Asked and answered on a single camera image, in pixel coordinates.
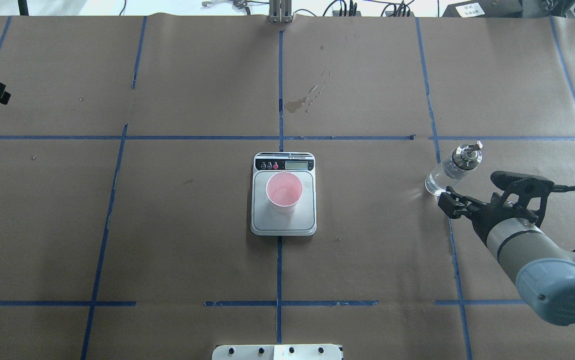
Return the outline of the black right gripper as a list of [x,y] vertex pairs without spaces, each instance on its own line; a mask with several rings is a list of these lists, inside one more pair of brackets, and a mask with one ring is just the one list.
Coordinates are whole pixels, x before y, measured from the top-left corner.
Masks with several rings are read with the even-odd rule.
[[475,234],[487,240],[494,226],[507,219],[519,218],[541,227],[548,197],[555,183],[548,178],[509,171],[494,171],[490,180],[503,194],[493,193],[489,202],[465,197],[447,186],[438,198],[438,207],[448,219],[470,219]]

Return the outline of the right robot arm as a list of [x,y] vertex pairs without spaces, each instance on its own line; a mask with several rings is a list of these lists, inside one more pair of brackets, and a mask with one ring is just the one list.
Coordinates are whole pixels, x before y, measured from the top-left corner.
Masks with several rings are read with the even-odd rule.
[[575,325],[575,249],[560,248],[541,230],[550,194],[573,192],[575,186],[500,170],[490,180],[502,194],[493,193],[488,202],[448,186],[438,207],[450,219],[470,219],[475,234],[537,316],[555,326]]

